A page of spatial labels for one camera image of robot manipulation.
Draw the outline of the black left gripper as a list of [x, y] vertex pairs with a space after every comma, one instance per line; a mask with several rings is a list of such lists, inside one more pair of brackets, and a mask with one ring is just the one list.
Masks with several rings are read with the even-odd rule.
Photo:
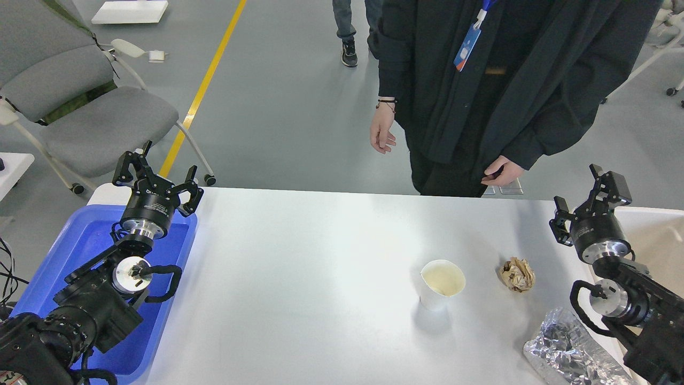
[[[151, 147], [152, 141], [147, 141], [142, 152], [125, 151], [118, 159], [112, 185], [132, 190], [120, 220], [122, 229], [156, 240], [168, 234], [176, 209], [183, 217], [196, 212], [204, 190], [195, 182], [196, 165], [188, 169], [185, 181], [178, 185], [159, 179], [146, 160]], [[190, 198], [182, 203], [181, 194], [185, 192], [190, 193]]]

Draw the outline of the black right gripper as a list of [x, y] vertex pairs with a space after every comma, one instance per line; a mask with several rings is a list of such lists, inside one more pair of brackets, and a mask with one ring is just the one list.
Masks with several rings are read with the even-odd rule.
[[606, 256], [625, 257], [631, 251], [616, 215], [617, 207], [630, 205], [633, 201], [625, 176], [613, 171], [603, 171], [597, 164], [589, 165], [594, 185], [584, 203], [584, 213], [594, 216], [579, 218], [569, 209], [563, 197], [555, 196], [555, 214], [549, 227], [557, 243], [574, 246], [579, 259], [588, 265]]

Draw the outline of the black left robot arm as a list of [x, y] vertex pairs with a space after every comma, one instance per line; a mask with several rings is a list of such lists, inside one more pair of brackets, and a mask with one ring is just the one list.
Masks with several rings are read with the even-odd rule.
[[195, 213], [204, 191], [195, 165], [180, 184], [157, 175], [146, 160], [151, 145], [118, 160], [112, 183], [131, 193], [112, 225], [112, 246], [65, 277], [49, 314], [25, 312], [2, 322], [2, 384], [116, 384], [111, 371], [89, 368], [94, 350], [105, 353], [124, 341], [143, 322], [142, 304], [176, 294], [181, 267], [151, 265], [146, 256], [168, 235], [175, 212]]

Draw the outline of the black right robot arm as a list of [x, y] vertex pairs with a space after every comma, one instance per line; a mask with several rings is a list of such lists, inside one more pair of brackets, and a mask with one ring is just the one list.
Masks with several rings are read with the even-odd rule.
[[614, 211], [630, 205], [625, 177], [591, 164], [594, 180], [588, 199], [571, 212], [556, 196], [550, 219], [557, 243], [574, 247], [591, 265], [596, 283], [577, 280], [572, 309], [596, 334], [618, 339], [626, 348], [623, 362], [651, 384], [682, 384], [683, 300], [657, 283], [636, 261]]

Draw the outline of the person's left hand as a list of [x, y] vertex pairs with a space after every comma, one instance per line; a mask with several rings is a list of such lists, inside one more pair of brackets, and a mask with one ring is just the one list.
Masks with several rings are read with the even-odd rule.
[[503, 155], [489, 164], [484, 170], [481, 184], [486, 186], [505, 186], [520, 178], [526, 170]]

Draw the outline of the person's right hand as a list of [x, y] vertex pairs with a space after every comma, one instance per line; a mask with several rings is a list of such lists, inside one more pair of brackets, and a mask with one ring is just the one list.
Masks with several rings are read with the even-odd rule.
[[374, 150], [382, 154], [392, 151], [396, 146], [396, 138], [390, 129], [395, 122], [396, 102], [389, 98], [380, 98], [370, 125], [370, 144]]

